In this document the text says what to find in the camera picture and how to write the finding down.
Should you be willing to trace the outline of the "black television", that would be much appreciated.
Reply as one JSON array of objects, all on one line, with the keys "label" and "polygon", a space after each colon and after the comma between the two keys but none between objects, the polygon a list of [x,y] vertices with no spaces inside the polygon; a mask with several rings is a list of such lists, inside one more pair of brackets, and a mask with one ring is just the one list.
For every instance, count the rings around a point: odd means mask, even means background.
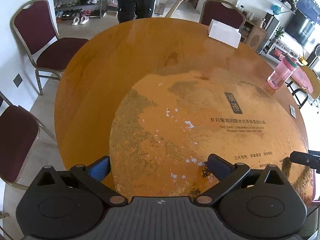
[{"label": "black television", "polygon": [[303,47],[308,43],[308,39],[314,30],[315,26],[299,10],[296,10],[285,26],[285,32]]}]

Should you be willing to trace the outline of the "gold gift box lid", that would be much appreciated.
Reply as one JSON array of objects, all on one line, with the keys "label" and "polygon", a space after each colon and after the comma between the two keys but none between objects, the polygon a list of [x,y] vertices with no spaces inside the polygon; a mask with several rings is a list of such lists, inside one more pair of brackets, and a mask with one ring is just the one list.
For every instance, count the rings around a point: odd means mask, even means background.
[{"label": "gold gift box lid", "polygon": [[278,101],[224,70],[143,77],[119,104],[110,134],[114,183],[127,198],[196,197],[219,181],[206,170],[214,153],[255,169],[283,168],[309,203],[310,169],[283,163],[291,152],[307,150]]}]

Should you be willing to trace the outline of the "pink cloth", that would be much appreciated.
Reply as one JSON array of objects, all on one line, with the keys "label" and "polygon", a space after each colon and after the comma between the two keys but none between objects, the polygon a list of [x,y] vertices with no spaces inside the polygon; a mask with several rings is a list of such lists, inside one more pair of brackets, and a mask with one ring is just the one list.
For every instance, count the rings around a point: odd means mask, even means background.
[{"label": "pink cloth", "polygon": [[307,74],[300,67],[296,68],[291,77],[302,89],[308,91],[310,94],[313,93],[313,86]]}]

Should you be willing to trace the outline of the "potted green plant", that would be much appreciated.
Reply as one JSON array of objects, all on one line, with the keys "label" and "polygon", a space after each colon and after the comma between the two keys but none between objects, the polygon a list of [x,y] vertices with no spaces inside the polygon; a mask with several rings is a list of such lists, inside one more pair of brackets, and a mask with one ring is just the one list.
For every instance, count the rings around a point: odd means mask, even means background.
[{"label": "potted green plant", "polygon": [[274,33],[274,38],[273,38],[274,42],[281,39],[284,36],[284,33],[285,33],[284,27],[279,27]]}]

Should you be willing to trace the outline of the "maroon banquet chair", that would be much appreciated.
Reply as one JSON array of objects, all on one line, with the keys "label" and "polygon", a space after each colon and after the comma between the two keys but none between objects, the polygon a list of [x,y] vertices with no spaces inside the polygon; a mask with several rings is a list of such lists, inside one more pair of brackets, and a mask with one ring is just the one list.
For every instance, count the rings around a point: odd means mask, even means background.
[{"label": "maroon banquet chair", "polygon": [[245,23],[245,16],[230,2],[206,0],[202,7],[199,23],[209,26],[212,20],[219,21],[235,29],[241,29]]},{"label": "maroon banquet chair", "polygon": [[15,106],[1,94],[8,107],[1,114],[1,179],[20,190],[28,187],[18,183],[30,149],[43,130],[54,141],[55,135],[40,120],[24,109]]},{"label": "maroon banquet chair", "polygon": [[47,0],[23,4],[11,18],[11,26],[35,68],[40,95],[41,79],[61,80],[73,56],[88,39],[59,37]]}]

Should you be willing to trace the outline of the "wooden cabinet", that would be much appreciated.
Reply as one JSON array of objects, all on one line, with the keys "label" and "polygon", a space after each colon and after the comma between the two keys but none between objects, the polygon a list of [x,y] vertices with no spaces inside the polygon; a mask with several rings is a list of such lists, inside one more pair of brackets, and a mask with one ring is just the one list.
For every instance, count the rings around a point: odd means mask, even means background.
[{"label": "wooden cabinet", "polygon": [[257,51],[263,40],[267,36],[267,31],[254,24],[251,21],[245,20],[244,25],[240,29],[240,42],[248,46],[254,51]]}]

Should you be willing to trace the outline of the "white tissue pack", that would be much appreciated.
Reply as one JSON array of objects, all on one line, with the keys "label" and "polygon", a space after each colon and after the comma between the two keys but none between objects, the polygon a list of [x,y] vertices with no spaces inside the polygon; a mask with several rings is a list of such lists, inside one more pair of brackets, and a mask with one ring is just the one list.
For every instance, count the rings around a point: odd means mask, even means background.
[{"label": "white tissue pack", "polygon": [[238,48],[241,39],[239,29],[216,20],[211,20],[208,36],[233,48]]}]

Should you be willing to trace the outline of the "pink water bottle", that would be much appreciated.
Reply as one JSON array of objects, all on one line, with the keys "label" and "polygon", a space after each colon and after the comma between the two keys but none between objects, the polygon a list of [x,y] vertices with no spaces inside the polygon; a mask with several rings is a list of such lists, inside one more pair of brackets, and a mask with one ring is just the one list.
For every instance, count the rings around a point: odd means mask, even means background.
[{"label": "pink water bottle", "polygon": [[268,84],[275,90],[279,89],[291,77],[297,67],[297,60],[290,55],[286,55],[267,78]]}]

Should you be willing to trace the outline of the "small round side table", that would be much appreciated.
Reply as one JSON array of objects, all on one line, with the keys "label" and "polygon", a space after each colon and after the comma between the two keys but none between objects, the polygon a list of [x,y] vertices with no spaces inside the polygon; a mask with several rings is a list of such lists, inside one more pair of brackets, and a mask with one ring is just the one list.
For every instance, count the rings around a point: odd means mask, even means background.
[{"label": "small round side table", "polygon": [[[298,108],[301,109],[310,99],[310,105],[319,108],[319,76],[308,66],[297,67],[286,83],[287,88],[291,90],[291,94],[296,98]],[[303,93],[305,98],[300,102],[297,94]]]}]

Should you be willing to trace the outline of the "small silver card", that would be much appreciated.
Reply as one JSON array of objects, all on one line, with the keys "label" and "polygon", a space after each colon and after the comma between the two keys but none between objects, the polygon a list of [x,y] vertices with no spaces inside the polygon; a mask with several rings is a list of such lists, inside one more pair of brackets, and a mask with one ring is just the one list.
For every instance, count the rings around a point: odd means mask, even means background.
[{"label": "small silver card", "polygon": [[296,110],[293,105],[290,105],[290,114],[292,117],[296,118]]}]

